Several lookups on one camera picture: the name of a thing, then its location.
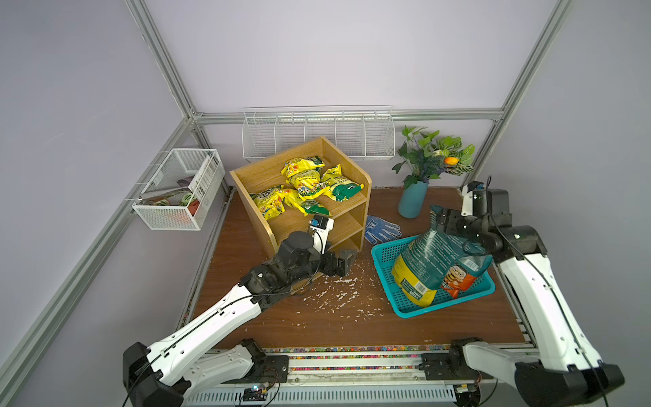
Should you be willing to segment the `yellow green bag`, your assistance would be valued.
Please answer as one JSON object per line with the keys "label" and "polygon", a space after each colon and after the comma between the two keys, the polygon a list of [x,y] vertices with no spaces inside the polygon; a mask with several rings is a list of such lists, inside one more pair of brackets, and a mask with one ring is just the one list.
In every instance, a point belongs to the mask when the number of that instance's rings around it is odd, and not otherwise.
{"label": "yellow green bag", "polygon": [[303,200],[295,189],[283,189],[283,202],[285,205],[298,210],[303,216],[307,215],[325,215],[329,216],[330,211],[314,199]]}
{"label": "yellow green bag", "polygon": [[343,175],[340,164],[326,170],[321,177],[321,182],[325,185],[323,195],[337,202],[347,201],[364,189],[362,183],[357,183]]}

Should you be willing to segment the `teal plastic basket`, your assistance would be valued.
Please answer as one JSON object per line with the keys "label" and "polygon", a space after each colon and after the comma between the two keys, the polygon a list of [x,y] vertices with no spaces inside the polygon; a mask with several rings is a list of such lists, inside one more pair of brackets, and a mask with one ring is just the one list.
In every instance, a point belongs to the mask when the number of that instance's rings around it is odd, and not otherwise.
{"label": "teal plastic basket", "polygon": [[[469,288],[455,291],[442,288],[442,278],[434,280],[430,278],[423,283],[416,285],[408,282],[405,289],[402,287],[402,281],[397,281],[393,274],[393,266],[400,254],[408,249],[412,242],[415,242],[417,236],[404,237],[384,244],[376,244],[371,249],[371,257],[376,267],[376,273],[381,282],[381,287],[393,308],[394,313],[403,319],[410,319],[443,310],[455,305],[470,302],[472,300],[484,298],[496,291],[496,284],[491,278],[488,271],[484,271],[481,276],[477,276]],[[434,291],[431,302],[427,306],[421,306],[413,301],[411,294],[421,296],[426,299],[425,291],[427,288]]]}

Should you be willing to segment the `large green fertilizer bag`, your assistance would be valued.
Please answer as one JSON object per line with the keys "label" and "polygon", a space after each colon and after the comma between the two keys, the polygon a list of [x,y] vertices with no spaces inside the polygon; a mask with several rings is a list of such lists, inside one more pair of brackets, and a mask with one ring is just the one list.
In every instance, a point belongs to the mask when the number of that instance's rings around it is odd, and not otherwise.
{"label": "large green fertilizer bag", "polygon": [[[407,283],[423,283],[433,278],[444,278],[448,269],[462,257],[490,255],[480,244],[465,238],[450,236],[432,228],[433,215],[430,209],[430,228],[420,234],[408,249],[405,249],[393,266],[393,274],[397,281],[402,281],[403,289]],[[426,299],[411,294],[413,301],[421,306],[431,302],[434,291],[427,288]]]}

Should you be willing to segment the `green orange fertilizer bag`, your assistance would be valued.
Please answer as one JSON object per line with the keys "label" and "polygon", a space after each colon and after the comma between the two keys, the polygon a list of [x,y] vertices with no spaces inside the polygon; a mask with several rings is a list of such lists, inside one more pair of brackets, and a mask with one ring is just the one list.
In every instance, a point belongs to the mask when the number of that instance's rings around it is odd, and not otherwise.
{"label": "green orange fertilizer bag", "polygon": [[492,263],[490,255],[466,256],[457,259],[446,272],[441,288],[453,299],[467,291]]}

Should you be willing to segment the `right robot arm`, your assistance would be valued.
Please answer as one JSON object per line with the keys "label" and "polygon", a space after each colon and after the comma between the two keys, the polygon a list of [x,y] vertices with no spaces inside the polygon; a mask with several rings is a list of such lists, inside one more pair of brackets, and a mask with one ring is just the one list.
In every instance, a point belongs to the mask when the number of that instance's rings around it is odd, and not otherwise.
{"label": "right robot arm", "polygon": [[461,210],[433,205],[431,214],[436,231],[480,244],[493,257],[538,350],[527,356],[479,339],[455,340],[452,368],[487,373],[515,388],[529,406],[588,405],[625,384],[620,367],[605,363],[581,330],[538,232],[514,225],[507,191],[476,182]]}

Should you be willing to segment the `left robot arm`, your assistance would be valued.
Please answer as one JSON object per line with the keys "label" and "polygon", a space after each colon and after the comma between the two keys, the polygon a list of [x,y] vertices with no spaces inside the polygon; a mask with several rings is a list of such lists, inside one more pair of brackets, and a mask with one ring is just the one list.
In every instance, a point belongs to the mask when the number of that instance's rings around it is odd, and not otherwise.
{"label": "left robot arm", "polygon": [[357,252],[327,248],[319,234],[293,232],[272,259],[252,268],[215,305],[158,342],[132,344],[123,354],[125,402],[181,406],[185,398],[222,383],[280,383],[286,363],[269,358],[253,339],[220,354],[210,350],[240,326],[306,287],[321,273],[346,276]]}

